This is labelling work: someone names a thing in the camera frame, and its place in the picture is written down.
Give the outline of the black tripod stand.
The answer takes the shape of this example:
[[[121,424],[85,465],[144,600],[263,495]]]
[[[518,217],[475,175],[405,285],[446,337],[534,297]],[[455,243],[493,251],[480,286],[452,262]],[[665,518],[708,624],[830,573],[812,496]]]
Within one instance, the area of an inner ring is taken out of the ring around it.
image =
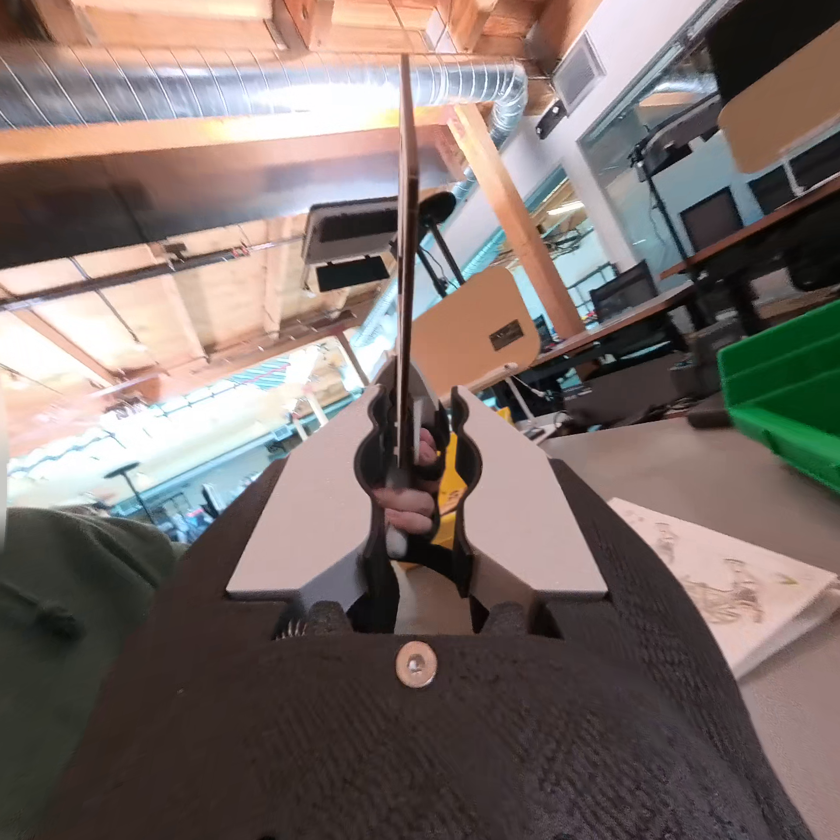
[[[680,257],[680,261],[684,264],[684,269],[680,269],[677,272],[679,274],[687,274],[692,285],[694,297],[686,304],[686,309],[689,314],[689,320],[695,330],[698,331],[710,326],[711,322],[709,321],[707,310],[705,309],[705,305],[701,301],[700,297],[701,288],[699,272],[690,264],[690,257],[684,247],[682,238],[677,232],[676,226],[669,215],[665,202],[656,186],[654,175],[647,163],[648,146],[650,145],[652,139],[653,134],[649,133],[642,140],[638,141],[628,155],[628,160],[637,174],[637,179],[646,185],[653,208],[658,211],[659,215],[662,217],[662,220],[668,230],[668,235]]]

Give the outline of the laser-cut wooden puzzle sheet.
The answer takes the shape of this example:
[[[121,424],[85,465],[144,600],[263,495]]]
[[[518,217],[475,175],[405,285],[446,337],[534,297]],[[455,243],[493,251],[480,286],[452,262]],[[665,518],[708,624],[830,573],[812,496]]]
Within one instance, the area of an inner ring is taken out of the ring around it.
[[[392,478],[396,488],[411,483],[415,464],[413,398],[410,390],[415,259],[418,233],[419,168],[411,61],[400,57],[400,162],[397,196],[397,317],[395,369],[395,446]]]

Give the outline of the person's left hand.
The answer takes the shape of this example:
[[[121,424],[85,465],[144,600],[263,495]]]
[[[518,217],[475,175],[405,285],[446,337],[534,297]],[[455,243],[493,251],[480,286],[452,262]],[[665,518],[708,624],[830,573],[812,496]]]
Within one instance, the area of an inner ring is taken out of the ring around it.
[[[428,474],[424,465],[434,460],[437,445],[429,429],[421,427],[418,434],[414,468],[421,466],[421,475],[433,478],[435,474]],[[405,557],[409,537],[435,529],[434,498],[411,487],[414,470],[408,478],[391,479],[373,489],[373,497],[384,512],[385,543],[393,560]]]

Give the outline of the white air vent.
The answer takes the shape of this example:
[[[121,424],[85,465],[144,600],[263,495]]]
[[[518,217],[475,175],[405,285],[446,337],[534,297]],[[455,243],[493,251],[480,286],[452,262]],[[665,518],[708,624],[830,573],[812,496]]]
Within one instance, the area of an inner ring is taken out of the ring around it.
[[[587,33],[576,39],[552,75],[552,84],[566,114],[572,114],[605,76],[603,64]]]

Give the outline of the brown-topped background desk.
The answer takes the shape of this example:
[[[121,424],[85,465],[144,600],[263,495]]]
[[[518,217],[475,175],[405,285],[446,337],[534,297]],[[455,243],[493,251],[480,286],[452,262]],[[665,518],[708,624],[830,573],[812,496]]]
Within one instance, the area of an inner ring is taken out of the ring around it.
[[[631,308],[619,316],[608,320],[597,329],[585,330],[562,341],[552,350],[541,353],[528,366],[529,370],[541,364],[546,364],[562,356],[574,354],[578,350],[585,350],[604,340],[607,336],[631,328],[639,323],[657,321],[660,316],[666,316],[678,308],[686,308],[690,303],[697,302],[697,288],[686,281],[680,286],[664,292],[650,301],[646,301],[635,308]]]
[[[722,253],[742,244],[750,244],[768,231],[780,228],[783,224],[790,224],[792,219],[803,216],[812,207],[833,199],[839,192],[839,174],[833,178],[820,182],[815,187],[795,198],[793,201],[774,210],[770,215],[762,217],[758,222],[741,228],[717,243],[710,245],[700,252],[688,256],[679,263],[667,268],[658,276],[659,280],[666,280],[677,275],[684,275],[691,270],[704,266],[708,261]]]

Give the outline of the grey desk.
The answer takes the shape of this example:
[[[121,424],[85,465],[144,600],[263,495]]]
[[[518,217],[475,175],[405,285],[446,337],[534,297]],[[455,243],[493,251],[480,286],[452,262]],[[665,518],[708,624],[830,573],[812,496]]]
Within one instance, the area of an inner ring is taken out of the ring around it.
[[[732,428],[684,418],[543,445],[604,499],[694,522],[838,573],[838,497]],[[838,614],[766,660],[741,693],[763,749],[815,838],[839,838]]]

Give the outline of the black floor lamp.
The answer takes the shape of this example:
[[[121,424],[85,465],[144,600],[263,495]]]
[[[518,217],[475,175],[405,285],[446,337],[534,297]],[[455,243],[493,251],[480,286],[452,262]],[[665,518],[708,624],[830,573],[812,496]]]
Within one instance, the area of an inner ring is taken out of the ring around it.
[[[136,500],[138,506],[142,510],[142,512],[143,512],[144,516],[146,517],[146,519],[148,520],[148,522],[152,526],[156,526],[156,520],[154,518],[154,515],[151,512],[148,505],[146,504],[145,500],[143,499],[143,497],[140,493],[140,490],[138,489],[138,487],[136,486],[136,484],[135,484],[135,482],[132,478],[132,473],[139,466],[140,466],[140,463],[138,461],[123,464],[123,465],[120,465],[120,466],[118,466],[114,469],[111,469],[107,473],[105,473],[103,475],[103,478],[105,480],[113,480],[113,479],[116,479],[116,478],[121,478],[122,480],[124,480],[125,484],[129,488],[129,491],[130,491],[131,495]]]

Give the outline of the grey light panel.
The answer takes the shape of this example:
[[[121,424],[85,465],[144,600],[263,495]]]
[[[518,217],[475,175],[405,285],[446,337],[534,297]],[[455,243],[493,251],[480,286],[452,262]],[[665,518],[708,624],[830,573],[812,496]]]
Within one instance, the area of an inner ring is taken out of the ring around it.
[[[389,280],[384,255],[397,234],[397,198],[321,203],[310,209],[301,258],[320,293]]]

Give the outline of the black computer monitor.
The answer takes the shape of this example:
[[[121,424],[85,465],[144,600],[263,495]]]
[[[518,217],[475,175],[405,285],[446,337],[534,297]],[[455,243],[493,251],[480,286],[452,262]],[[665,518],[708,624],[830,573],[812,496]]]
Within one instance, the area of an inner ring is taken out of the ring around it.
[[[679,214],[695,254],[744,228],[732,190],[726,186]]]

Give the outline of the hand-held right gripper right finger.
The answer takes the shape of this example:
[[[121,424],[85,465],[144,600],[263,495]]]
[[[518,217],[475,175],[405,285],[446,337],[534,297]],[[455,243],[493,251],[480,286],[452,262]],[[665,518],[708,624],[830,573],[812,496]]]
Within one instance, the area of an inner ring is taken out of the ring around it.
[[[458,593],[526,614],[554,600],[600,601],[607,584],[552,467],[466,387],[451,392],[455,468],[466,483],[456,524]]]

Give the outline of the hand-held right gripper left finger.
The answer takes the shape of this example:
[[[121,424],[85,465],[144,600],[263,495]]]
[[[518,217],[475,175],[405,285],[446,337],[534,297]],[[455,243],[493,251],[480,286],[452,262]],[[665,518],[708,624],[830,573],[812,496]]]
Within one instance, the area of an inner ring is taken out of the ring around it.
[[[385,483],[389,397],[372,385],[289,455],[227,586],[239,601],[286,602],[303,616],[336,602],[353,626],[396,624],[396,530],[371,490]]]

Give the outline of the green plastic bin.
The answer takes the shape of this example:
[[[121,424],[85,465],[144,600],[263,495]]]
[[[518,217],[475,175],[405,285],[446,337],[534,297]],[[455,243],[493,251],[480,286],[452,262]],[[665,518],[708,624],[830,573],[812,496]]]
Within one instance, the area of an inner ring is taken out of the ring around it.
[[[733,426],[839,493],[839,302],[720,350]]]

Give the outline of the tan chair back with label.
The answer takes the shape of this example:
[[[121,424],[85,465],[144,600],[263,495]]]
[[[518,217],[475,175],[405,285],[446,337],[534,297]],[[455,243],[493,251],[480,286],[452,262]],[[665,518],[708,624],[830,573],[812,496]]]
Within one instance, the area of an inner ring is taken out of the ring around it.
[[[449,403],[457,385],[477,393],[522,373],[540,339],[508,269],[485,269],[413,323],[411,358],[431,393]]]

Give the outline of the yellow plastic bin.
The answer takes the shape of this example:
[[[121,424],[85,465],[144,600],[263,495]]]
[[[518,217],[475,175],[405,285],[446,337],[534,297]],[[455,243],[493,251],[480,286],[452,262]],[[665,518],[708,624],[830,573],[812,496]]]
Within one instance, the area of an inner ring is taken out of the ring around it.
[[[394,562],[403,571],[425,568],[453,580],[455,562],[456,524],[459,505],[466,498],[467,486],[455,468],[457,442],[451,444],[446,452],[435,451],[435,458],[424,468],[429,478],[421,475],[422,468],[417,466],[412,477],[413,489],[434,498],[434,530],[429,530],[419,537],[411,537],[408,551],[402,560]]]

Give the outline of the person's green hoodie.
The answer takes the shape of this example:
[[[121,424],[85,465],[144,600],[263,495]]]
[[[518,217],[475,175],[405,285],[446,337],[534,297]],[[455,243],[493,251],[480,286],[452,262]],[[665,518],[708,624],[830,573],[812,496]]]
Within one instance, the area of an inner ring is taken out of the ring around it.
[[[1,837],[31,838],[102,681],[187,546],[149,524],[7,510],[1,555]]]

